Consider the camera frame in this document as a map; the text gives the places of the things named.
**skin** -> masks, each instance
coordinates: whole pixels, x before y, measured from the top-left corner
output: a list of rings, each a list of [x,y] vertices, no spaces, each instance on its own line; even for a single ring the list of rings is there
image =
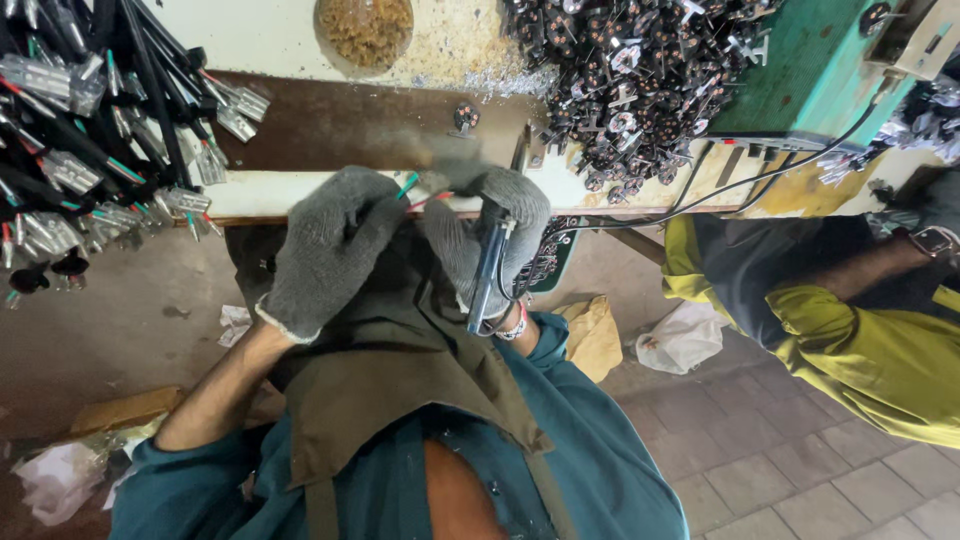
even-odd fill
[[[222,439],[243,424],[260,383],[293,342],[257,322],[211,369],[156,433],[160,450],[177,452]]]
[[[933,258],[922,253],[908,238],[899,236],[819,272],[808,281],[830,291],[841,302],[846,302],[887,278],[926,266],[932,261]]]
[[[502,328],[514,328],[520,316],[515,306]],[[526,330],[510,345],[528,356],[538,341],[540,327],[528,318]],[[156,434],[156,447],[167,452],[190,450],[239,428],[260,383],[293,345],[277,328],[257,322],[167,418]],[[469,463],[430,439],[423,441],[423,456],[434,538],[506,540],[507,531],[497,523],[491,496]]]

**green machine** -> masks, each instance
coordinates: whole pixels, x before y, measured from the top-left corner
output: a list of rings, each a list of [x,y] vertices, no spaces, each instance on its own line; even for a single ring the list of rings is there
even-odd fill
[[[894,85],[839,148],[861,153],[919,79],[936,77],[960,41],[960,0],[787,0],[774,15],[764,66],[714,117],[705,137],[817,151],[845,133],[890,78]]]

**plastic bag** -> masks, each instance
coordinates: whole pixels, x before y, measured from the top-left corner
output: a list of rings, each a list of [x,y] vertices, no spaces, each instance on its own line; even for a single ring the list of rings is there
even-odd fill
[[[43,454],[17,468],[27,492],[23,503],[33,507],[34,517],[52,527],[70,519],[93,488],[104,479],[106,457],[83,443],[70,443],[47,449]]]
[[[636,357],[647,367],[685,375],[723,349],[720,329],[729,323],[710,304],[683,302],[636,340]],[[651,337],[656,349],[645,345]]]
[[[337,53],[360,67],[389,68],[410,44],[410,0],[321,0],[317,19]]]

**brown board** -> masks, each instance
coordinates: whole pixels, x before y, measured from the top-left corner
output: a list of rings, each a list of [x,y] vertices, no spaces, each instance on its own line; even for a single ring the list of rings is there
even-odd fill
[[[509,166],[527,120],[545,124],[546,106],[534,96],[493,97],[423,88],[281,79],[213,71],[249,86],[272,103],[246,144],[213,126],[234,170],[335,171],[347,165],[410,170],[435,158],[482,158]],[[476,139],[447,133],[463,102],[480,111]]]

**hand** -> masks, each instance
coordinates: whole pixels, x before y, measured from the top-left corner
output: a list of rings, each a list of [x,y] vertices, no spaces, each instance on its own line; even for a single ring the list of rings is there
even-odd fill
[[[502,278],[509,287],[520,268],[537,254],[550,217],[550,201],[530,179],[503,167],[479,161],[445,161],[435,170],[450,179],[452,191],[482,195],[488,200],[475,223],[458,222],[453,210],[441,201],[431,201],[424,209],[427,240],[456,287],[461,306],[469,306],[476,286],[481,239],[493,224],[490,202],[507,210],[516,220],[503,254]],[[487,302],[484,318],[502,315],[509,305],[510,300],[495,290]]]
[[[410,202],[393,180],[347,167],[290,210],[276,277],[256,312],[292,341],[310,343],[373,270]]]

